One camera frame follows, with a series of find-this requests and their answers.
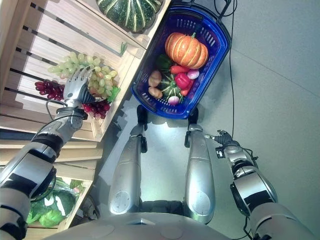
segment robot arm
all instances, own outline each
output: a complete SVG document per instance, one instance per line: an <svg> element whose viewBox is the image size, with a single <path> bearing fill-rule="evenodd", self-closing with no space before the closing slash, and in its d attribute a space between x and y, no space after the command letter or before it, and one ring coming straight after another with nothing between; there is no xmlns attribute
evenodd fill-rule
<svg viewBox="0 0 320 240"><path fill-rule="evenodd" d="M222 147L218 158L227 158L233 174L230 189L239 211L250 219L254 240L315 240L316 237L278 202L271 183L259 171L255 160L226 131L220 136L206 135Z"/></svg>
<svg viewBox="0 0 320 240"><path fill-rule="evenodd" d="M94 102L86 82L89 68L80 69L67 80L64 99L55 119L45 125L0 173L0 239L20 240L26 236L30 199L45 192L56 174L53 163L60 149L82 126L87 114L81 103Z"/></svg>

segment red bell pepper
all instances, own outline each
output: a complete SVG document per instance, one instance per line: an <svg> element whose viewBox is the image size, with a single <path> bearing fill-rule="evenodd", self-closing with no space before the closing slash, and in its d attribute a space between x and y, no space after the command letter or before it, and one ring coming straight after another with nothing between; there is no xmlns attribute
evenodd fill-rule
<svg viewBox="0 0 320 240"><path fill-rule="evenodd" d="M181 90L181 91L180 91L180 93L181 93L182 96L187 96L187 95L188 95L190 89L192 88L192 85L194 84L194 81L195 81L195 80L192 79L191 82L190 82L190 84L189 84L189 86L188 86L188 88L185 89L185 90Z"/></svg>
<svg viewBox="0 0 320 240"><path fill-rule="evenodd" d="M174 81L181 90L186 90L191 83L191 79L187 76L187 74L182 72L175 75Z"/></svg>

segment potato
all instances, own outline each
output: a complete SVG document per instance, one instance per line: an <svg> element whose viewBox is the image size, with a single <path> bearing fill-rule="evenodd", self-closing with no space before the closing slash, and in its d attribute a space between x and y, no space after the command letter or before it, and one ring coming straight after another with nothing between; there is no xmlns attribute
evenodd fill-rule
<svg viewBox="0 0 320 240"><path fill-rule="evenodd" d="M158 88L150 86L148 91L150 95L155 97L156 99L162 98L162 91L160 91Z"/></svg>
<svg viewBox="0 0 320 240"><path fill-rule="evenodd" d="M148 79L148 83L150 87L156 87L159 85L159 83L161 82L162 76L161 73L158 70L154 70L149 79Z"/></svg>

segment orange pumpkin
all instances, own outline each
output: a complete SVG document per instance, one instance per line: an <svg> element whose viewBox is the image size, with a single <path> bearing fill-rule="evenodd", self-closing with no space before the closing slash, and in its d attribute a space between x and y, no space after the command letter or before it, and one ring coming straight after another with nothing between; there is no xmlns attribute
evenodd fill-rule
<svg viewBox="0 0 320 240"><path fill-rule="evenodd" d="M165 41L165 52L174 62L189 69L199 69L208 60L207 47L199 42L196 33L187 36L179 32L171 33Z"/></svg>

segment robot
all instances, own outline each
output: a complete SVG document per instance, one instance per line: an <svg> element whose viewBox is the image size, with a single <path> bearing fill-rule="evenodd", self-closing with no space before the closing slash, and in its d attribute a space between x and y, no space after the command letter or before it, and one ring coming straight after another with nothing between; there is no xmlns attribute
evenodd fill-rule
<svg viewBox="0 0 320 240"><path fill-rule="evenodd" d="M62 146L87 117L83 103L95 99L87 90L92 69L78 70L67 80L66 107L59 108L53 121L43 126L29 144L0 173L0 239L21 240L26 236L30 200L47 189ZM184 145L190 148L184 201L142 202L140 155L147 151L144 137L147 112L139 106L138 123L132 129L115 169L109 192L110 216L78 225L49 236L47 240L229 240L206 224L215 210L215 189L205 138L221 147L233 174L230 185L234 201L250 220L254 240L315 240L316 237L284 206L245 148L226 131L218 136L204 134L197 124L197 110L188 119Z"/></svg>

